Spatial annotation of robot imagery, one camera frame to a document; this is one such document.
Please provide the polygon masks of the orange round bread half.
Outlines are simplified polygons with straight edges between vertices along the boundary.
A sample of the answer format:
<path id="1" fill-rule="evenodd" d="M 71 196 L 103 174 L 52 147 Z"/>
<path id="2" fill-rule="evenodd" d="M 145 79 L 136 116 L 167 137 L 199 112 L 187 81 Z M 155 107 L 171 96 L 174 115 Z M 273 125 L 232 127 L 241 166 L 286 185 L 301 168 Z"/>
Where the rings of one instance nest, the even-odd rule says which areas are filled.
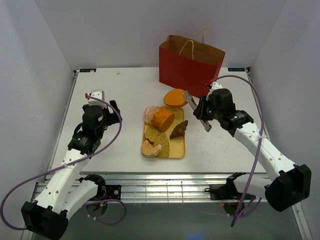
<path id="1" fill-rule="evenodd" d="M 185 101 L 183 94 L 184 94 L 183 89 L 173 89 L 169 91 L 163 98 L 163 102 L 165 105 L 169 107 L 183 107 L 185 106 L 188 102 Z"/>

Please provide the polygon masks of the red paper bag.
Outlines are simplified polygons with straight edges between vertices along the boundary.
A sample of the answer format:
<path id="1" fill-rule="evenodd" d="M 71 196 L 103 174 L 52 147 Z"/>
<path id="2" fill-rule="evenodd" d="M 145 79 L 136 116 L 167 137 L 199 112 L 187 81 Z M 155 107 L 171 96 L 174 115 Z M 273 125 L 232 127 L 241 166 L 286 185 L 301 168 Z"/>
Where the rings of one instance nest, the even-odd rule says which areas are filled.
<path id="1" fill-rule="evenodd" d="M 159 46 L 159 82 L 198 98 L 207 95 L 207 84 L 218 77 L 225 55 L 204 42 L 169 35 Z"/>

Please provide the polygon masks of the pink sugared donut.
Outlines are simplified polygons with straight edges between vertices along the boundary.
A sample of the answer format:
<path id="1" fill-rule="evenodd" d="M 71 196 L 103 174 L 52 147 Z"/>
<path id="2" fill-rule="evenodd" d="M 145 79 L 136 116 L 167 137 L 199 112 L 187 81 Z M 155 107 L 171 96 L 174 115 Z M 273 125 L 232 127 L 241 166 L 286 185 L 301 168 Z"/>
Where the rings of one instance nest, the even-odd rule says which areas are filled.
<path id="1" fill-rule="evenodd" d="M 144 122 L 146 124 L 150 124 L 151 123 L 151 119 L 154 115 L 154 113 L 158 110 L 158 107 L 155 105 L 152 106 L 148 106 L 145 111 L 144 111 Z"/>

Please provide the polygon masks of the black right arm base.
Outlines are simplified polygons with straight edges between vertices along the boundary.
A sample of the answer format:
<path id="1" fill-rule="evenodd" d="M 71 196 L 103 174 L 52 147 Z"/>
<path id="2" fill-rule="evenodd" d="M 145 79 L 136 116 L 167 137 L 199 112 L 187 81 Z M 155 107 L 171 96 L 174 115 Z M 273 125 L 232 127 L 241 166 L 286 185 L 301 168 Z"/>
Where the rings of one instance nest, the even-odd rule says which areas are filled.
<path id="1" fill-rule="evenodd" d="M 209 193 L 211 200 L 240 200 L 242 193 L 237 192 L 234 187 L 228 184 L 217 186 L 210 184 L 209 187 L 204 189 L 205 193 Z"/>

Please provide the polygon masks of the pale orange crescent bread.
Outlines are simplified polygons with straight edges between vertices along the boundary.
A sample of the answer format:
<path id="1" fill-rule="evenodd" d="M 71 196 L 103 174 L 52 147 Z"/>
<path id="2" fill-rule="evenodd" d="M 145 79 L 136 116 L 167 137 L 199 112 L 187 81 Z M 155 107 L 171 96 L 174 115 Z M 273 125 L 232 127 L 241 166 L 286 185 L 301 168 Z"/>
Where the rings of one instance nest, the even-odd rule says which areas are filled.
<path id="1" fill-rule="evenodd" d="M 153 146 L 148 140 L 144 140 L 141 146 L 141 152 L 146 158 L 156 157 L 162 150 L 162 145 Z"/>

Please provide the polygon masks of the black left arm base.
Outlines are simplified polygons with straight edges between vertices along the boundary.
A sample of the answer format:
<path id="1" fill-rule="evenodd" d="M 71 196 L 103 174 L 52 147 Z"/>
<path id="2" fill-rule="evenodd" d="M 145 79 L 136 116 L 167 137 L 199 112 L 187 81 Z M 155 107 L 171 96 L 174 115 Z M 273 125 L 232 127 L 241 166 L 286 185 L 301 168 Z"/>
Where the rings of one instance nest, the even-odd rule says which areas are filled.
<path id="1" fill-rule="evenodd" d="M 121 200 L 122 194 L 122 186 L 121 185 L 105 185 L 101 187 L 102 190 L 102 199 L 113 199 L 113 200 Z"/>

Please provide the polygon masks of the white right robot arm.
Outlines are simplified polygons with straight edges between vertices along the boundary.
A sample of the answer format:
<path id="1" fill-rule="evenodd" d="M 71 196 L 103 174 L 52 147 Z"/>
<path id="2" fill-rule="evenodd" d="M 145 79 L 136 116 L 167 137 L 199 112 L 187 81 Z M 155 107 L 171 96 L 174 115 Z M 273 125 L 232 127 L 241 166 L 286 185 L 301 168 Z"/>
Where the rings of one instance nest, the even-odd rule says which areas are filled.
<path id="1" fill-rule="evenodd" d="M 222 129 L 243 144 L 265 169 L 268 178 L 252 177 L 236 172 L 226 183 L 210 192 L 217 199 L 237 199 L 246 194 L 267 200 L 278 212 L 301 202 L 310 195 L 312 172 L 305 165 L 297 165 L 284 156 L 268 139 L 262 138 L 253 118 L 244 110 L 237 110 L 231 92 L 226 88 L 212 90 L 208 96 L 201 96 L 198 103 L 187 101 L 193 115 L 209 132 L 209 121 L 216 120 Z"/>

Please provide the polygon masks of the aluminium table frame rail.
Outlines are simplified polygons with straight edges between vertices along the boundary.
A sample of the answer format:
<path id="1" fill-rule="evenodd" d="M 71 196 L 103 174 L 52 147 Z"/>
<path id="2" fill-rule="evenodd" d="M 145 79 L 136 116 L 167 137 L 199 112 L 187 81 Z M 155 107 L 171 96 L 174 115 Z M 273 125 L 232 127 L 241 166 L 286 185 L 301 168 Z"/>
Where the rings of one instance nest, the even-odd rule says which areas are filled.
<path id="1" fill-rule="evenodd" d="M 218 173 L 133 174 L 101 173 L 107 185 L 120 185 L 120 200 L 126 204 L 209 203 L 205 188 L 225 184 L 231 175 Z"/>

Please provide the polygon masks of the orange bread loaf chunk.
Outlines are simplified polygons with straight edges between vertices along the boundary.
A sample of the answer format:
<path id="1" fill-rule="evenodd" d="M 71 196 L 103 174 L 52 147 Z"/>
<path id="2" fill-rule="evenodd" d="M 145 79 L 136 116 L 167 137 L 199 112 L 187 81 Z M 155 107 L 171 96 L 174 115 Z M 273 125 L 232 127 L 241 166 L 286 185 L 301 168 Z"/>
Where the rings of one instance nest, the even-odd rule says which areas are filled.
<path id="1" fill-rule="evenodd" d="M 175 114 L 167 107 L 161 106 L 153 114 L 150 126 L 157 128 L 160 132 L 165 132 L 173 123 Z"/>

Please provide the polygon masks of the stainless steel kitchen tongs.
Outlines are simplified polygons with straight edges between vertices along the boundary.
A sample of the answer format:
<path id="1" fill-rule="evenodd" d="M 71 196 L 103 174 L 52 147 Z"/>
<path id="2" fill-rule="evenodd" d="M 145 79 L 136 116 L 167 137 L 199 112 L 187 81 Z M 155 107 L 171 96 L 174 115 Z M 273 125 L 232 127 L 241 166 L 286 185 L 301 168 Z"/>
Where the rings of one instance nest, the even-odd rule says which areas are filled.
<path id="1" fill-rule="evenodd" d="M 201 117 L 201 105 L 196 104 L 195 100 L 193 99 L 193 96 L 185 90 L 183 93 L 183 99 L 191 106 L 193 110 L 193 115 L 200 120 L 201 124 L 203 125 L 206 132 L 209 132 L 212 128 L 212 126 L 209 124 L 207 120 L 203 120 Z"/>

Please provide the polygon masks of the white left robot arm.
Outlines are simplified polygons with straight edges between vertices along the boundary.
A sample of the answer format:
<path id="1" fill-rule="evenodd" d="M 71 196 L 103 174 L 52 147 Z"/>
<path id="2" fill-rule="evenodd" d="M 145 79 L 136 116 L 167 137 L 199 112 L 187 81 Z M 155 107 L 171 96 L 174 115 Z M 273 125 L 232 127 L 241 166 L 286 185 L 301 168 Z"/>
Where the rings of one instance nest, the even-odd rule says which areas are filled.
<path id="1" fill-rule="evenodd" d="M 61 165 L 54 169 L 45 189 L 33 202 L 21 208 L 26 229 L 50 240 L 59 240 L 69 220 L 88 200 L 100 200 L 106 195 L 102 177 L 90 174 L 71 189 L 82 169 L 99 152 L 104 132 L 113 124 L 121 124 L 120 110 L 115 100 L 106 103 L 89 97 L 83 105 L 82 122 L 73 132 Z"/>

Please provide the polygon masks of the yellow plastic tray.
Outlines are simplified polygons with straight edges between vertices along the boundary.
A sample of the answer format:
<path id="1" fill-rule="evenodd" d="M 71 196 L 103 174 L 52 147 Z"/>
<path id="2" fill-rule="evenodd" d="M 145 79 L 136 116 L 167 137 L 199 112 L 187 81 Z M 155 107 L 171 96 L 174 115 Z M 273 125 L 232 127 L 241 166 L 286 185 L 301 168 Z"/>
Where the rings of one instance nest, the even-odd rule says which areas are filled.
<path id="1" fill-rule="evenodd" d="M 169 140 L 169 147 L 170 147 L 170 152 L 169 152 L 169 157 L 167 158 L 162 158 L 162 157 L 149 157 L 149 158 L 162 158 L 162 159 L 181 159 L 185 156 L 186 153 L 186 143 L 185 143 L 185 136 L 170 139 L 170 135 L 175 128 L 176 125 L 179 123 L 185 121 L 185 115 L 184 115 L 184 110 L 181 107 L 167 107 L 170 111 L 172 111 L 175 115 L 174 121 L 172 125 L 162 133 L 165 133 L 166 136 L 168 137 Z M 143 139 L 142 142 L 145 141 L 144 139 L 144 133 L 147 130 L 147 127 L 149 127 L 150 124 L 144 123 L 143 127 Z"/>

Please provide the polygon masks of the speckled bread slice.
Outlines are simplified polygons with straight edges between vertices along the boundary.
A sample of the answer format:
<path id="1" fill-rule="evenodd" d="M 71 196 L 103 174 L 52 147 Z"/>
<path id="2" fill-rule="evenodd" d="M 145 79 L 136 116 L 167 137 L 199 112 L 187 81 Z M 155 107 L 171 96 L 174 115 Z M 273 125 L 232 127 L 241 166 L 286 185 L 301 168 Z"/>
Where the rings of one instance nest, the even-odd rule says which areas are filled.
<path id="1" fill-rule="evenodd" d="M 161 151 L 158 153 L 159 158 L 168 158 L 170 156 L 170 143 L 167 135 L 162 132 L 154 140 L 154 146 L 161 145 Z"/>
<path id="2" fill-rule="evenodd" d="M 148 140 L 148 142 L 153 145 L 155 142 L 155 139 L 161 134 L 162 132 L 158 128 L 148 126 L 144 133 L 144 139 Z"/>

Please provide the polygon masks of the brown chocolate croissant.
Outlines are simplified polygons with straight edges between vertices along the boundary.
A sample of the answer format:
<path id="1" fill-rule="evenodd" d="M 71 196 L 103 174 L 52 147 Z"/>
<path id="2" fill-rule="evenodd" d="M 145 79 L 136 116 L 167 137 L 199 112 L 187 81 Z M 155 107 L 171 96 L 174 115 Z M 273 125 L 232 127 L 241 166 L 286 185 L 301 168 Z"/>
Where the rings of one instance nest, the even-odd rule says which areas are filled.
<path id="1" fill-rule="evenodd" d="M 189 121 L 185 120 L 181 123 L 179 123 L 178 125 L 176 125 L 173 129 L 173 131 L 171 132 L 169 138 L 170 139 L 176 139 L 179 137 L 184 137 L 185 136 L 185 132 L 187 129 Z"/>

